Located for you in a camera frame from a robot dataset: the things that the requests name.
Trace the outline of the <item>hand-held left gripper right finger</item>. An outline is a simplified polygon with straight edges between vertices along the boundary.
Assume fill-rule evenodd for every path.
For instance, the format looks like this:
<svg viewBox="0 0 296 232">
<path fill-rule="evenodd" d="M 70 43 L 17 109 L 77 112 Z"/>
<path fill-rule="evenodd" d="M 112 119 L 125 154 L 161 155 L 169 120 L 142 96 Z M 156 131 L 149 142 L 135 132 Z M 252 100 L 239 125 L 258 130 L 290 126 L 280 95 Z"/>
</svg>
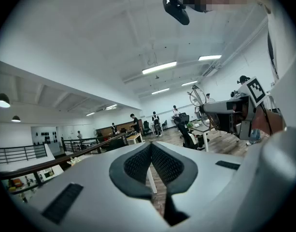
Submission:
<svg viewBox="0 0 296 232">
<path fill-rule="evenodd" d="M 188 149 L 164 142 L 151 144 L 152 165 L 167 188 L 165 211 L 156 220 L 192 220 L 204 217 L 237 169 L 217 165 L 224 161 L 239 166 L 243 158 Z"/>
</svg>

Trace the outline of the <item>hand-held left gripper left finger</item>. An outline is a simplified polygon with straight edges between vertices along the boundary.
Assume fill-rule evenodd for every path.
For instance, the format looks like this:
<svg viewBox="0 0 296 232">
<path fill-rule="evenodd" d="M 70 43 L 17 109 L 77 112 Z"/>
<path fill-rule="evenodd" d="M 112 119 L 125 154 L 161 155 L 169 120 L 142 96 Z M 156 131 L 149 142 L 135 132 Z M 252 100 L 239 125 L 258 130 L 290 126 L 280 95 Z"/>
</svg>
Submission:
<svg viewBox="0 0 296 232">
<path fill-rule="evenodd" d="M 165 232 L 168 223 L 150 199 L 122 193 L 110 179 L 110 165 L 118 157 L 143 149 L 149 143 L 128 145 L 88 157 L 42 186 L 29 203 L 13 202 L 20 213 L 41 232 Z M 65 212 L 57 222 L 44 216 L 46 208 L 68 186 L 79 190 L 56 211 Z"/>
</svg>

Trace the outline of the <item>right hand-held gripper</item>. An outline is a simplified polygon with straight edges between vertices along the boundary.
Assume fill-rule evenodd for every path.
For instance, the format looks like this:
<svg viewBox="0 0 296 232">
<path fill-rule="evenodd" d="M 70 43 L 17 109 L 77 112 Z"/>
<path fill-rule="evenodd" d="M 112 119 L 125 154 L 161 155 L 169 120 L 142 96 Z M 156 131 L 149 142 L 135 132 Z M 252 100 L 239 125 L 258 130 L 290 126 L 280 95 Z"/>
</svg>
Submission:
<svg viewBox="0 0 296 232">
<path fill-rule="evenodd" d="M 250 78 L 238 90 L 234 90 L 230 94 L 231 106 L 233 114 L 227 114 L 227 101 L 209 102 L 204 104 L 203 111 L 205 113 L 216 114 L 218 118 L 217 128 L 220 131 L 233 132 L 240 140 L 250 141 L 252 129 L 252 121 L 254 119 L 256 108 L 262 106 L 264 108 L 264 100 L 266 93 L 256 77 Z"/>
</svg>

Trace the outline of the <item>black eyeglasses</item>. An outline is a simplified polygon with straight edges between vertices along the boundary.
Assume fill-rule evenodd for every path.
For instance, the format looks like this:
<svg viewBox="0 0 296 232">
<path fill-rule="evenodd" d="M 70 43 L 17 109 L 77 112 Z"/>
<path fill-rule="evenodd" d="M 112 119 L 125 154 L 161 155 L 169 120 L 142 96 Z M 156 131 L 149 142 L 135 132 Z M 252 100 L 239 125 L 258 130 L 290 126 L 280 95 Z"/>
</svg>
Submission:
<svg viewBox="0 0 296 232">
<path fill-rule="evenodd" d="M 198 109 L 202 123 L 209 129 L 220 130 L 220 121 L 216 114 L 204 112 L 203 106 L 207 104 L 204 92 L 197 86 L 191 86 L 192 91 L 188 92 L 190 102 Z"/>
</svg>

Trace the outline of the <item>person's right forearm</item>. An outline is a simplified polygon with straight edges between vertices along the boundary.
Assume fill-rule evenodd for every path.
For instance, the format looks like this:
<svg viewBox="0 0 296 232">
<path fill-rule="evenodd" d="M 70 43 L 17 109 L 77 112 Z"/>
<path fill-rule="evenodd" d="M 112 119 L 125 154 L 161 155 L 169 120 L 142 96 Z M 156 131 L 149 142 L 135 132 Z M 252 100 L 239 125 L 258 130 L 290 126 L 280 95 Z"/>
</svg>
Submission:
<svg viewBox="0 0 296 232">
<path fill-rule="evenodd" d="M 259 129 L 269 136 L 284 130 L 286 123 L 280 114 L 264 109 L 262 106 L 256 108 L 252 121 L 252 129 Z"/>
</svg>

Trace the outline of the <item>white office desk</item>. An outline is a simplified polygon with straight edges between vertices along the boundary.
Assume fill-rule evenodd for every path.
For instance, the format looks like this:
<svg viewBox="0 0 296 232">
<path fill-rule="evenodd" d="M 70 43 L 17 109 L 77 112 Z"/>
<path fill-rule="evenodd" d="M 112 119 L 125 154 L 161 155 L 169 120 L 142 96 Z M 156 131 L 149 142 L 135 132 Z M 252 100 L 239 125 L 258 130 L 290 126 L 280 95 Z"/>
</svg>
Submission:
<svg viewBox="0 0 296 232">
<path fill-rule="evenodd" d="M 200 124 L 197 127 L 193 126 L 192 124 L 192 125 L 187 125 L 187 127 L 198 135 L 199 133 L 202 134 L 203 140 L 204 140 L 204 150 L 206 152 L 209 152 L 207 133 L 210 131 L 210 128 L 205 126 L 204 124 Z"/>
</svg>

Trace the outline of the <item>black metal railing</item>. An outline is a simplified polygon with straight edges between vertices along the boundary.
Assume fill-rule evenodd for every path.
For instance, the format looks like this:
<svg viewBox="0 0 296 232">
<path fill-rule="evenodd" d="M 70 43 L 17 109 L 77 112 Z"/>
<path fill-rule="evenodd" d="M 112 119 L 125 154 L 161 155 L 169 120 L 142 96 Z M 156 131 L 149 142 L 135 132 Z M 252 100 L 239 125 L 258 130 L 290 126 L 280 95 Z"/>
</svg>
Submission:
<svg viewBox="0 0 296 232">
<path fill-rule="evenodd" d="M 35 184 L 32 186 L 28 186 L 27 188 L 21 189 L 21 190 L 16 190 L 16 191 L 11 191 L 10 193 L 13 195 L 28 191 L 30 189 L 35 189 L 38 187 L 43 186 L 45 183 L 49 182 L 49 180 L 44 180 L 42 181 L 38 175 L 38 172 L 44 169 L 48 169 L 51 167 L 55 167 L 55 166 L 59 166 L 60 164 L 63 164 L 67 161 L 70 161 L 71 158 L 75 159 L 75 158 L 79 158 L 82 155 L 88 155 L 88 156 L 94 156 L 94 155 L 99 155 L 101 154 L 101 147 L 104 145 L 109 145 L 111 142 L 115 142 L 116 140 L 121 139 L 123 141 L 123 146 L 128 145 L 127 143 L 127 137 L 125 133 L 121 133 L 116 135 L 115 137 L 112 137 L 111 139 L 101 142 L 93 147 L 87 148 L 85 150 L 82 150 L 80 152 L 77 153 L 73 153 L 67 156 L 63 156 L 61 158 L 55 159 L 55 160 L 51 160 L 51 161 L 47 161 L 44 163 L 40 163 L 40 164 L 36 164 L 36 165 L 32 165 L 29 167 L 25 167 L 25 168 L 21 168 L 19 170 L 15 170 L 15 171 L 4 171 L 4 172 L 0 172 L 0 180 L 9 180 L 9 179 L 14 179 L 15 177 L 21 177 L 21 176 L 25 176 L 27 174 L 33 174 L 35 177 Z"/>
<path fill-rule="evenodd" d="M 30 161 L 47 156 L 45 146 L 40 144 L 0 148 L 0 164 Z"/>
</svg>

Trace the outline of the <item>light wooden table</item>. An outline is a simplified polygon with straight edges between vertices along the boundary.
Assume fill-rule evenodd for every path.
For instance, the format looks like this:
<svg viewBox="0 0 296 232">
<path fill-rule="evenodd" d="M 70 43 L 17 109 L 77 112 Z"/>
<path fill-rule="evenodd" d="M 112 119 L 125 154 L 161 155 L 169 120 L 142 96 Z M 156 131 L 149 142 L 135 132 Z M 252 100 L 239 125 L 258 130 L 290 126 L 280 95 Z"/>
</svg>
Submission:
<svg viewBox="0 0 296 232">
<path fill-rule="evenodd" d="M 131 144 L 142 143 L 143 142 L 142 134 L 137 133 L 137 134 L 127 137 L 127 142 L 131 143 Z"/>
</svg>

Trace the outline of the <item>black round wall-hung items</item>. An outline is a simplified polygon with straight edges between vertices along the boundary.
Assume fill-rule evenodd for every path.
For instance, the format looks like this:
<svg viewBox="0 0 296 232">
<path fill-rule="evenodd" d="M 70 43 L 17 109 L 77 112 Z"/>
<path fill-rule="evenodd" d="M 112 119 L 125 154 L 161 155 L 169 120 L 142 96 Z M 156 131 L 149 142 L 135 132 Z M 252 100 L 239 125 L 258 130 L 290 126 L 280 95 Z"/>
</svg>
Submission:
<svg viewBox="0 0 296 232">
<path fill-rule="evenodd" d="M 56 131 L 36 130 L 32 132 L 32 142 L 34 145 L 57 144 L 57 133 Z"/>
</svg>

